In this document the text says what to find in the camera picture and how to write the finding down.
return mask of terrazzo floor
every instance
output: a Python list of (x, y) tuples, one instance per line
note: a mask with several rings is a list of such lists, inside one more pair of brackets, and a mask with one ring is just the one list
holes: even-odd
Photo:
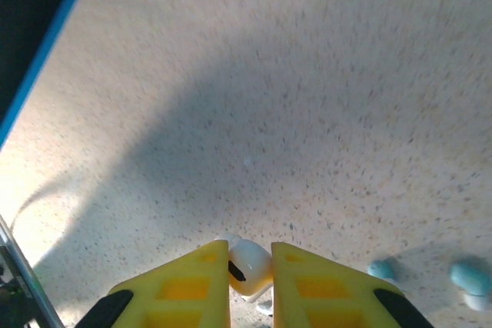
[[(492, 261), (492, 0), (79, 0), (0, 156), (61, 318), (224, 230), (365, 270), (436, 327)], [(233, 327), (271, 321), (231, 297)]]

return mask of blue edge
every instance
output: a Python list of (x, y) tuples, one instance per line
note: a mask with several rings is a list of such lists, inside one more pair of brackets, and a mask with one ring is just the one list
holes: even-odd
[(18, 114), (22, 109), (32, 86), (34, 86), (36, 78), (45, 63), (46, 58), (49, 56), (49, 53), (56, 42), (56, 38), (63, 28), (63, 24), (70, 14), (75, 1), (76, 0), (61, 0), (58, 10), (52, 19), (52, 23), (49, 25), (48, 30), (45, 33), (45, 37), (42, 39), (42, 42), (36, 51), (35, 57), (32, 59), (31, 64), (25, 73), (22, 83), (17, 90), (10, 107), (8, 107), (5, 119), (1, 123), (0, 140), (2, 140), (2, 143), (0, 144), (0, 151), (3, 148), (5, 140), (7, 139), (13, 124), (15, 123), (15, 119), (17, 119)]

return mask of light blue ball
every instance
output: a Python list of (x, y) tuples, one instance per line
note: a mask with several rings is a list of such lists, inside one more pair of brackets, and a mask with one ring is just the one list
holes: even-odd
[(464, 262), (451, 266), (450, 278), (451, 282), (474, 296), (485, 296), (492, 288), (490, 276), (487, 273)]
[(391, 264), (386, 260), (375, 260), (367, 267), (367, 274), (381, 278), (382, 280), (394, 280), (394, 271)]

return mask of speckled floor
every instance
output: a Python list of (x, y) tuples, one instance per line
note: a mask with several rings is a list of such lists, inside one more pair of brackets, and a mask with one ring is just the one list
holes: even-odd
[[(79, 0), (0, 156), (69, 326), (223, 230), (364, 270), (435, 326), (492, 259), (492, 0)], [(232, 297), (233, 326), (269, 327)]]

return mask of floor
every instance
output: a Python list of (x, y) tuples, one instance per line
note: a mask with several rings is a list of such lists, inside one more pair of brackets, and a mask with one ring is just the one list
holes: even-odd
[[(492, 261), (492, 0), (79, 0), (0, 157), (68, 326), (223, 230), (365, 270), (435, 324)], [(233, 327), (269, 318), (232, 297)]]

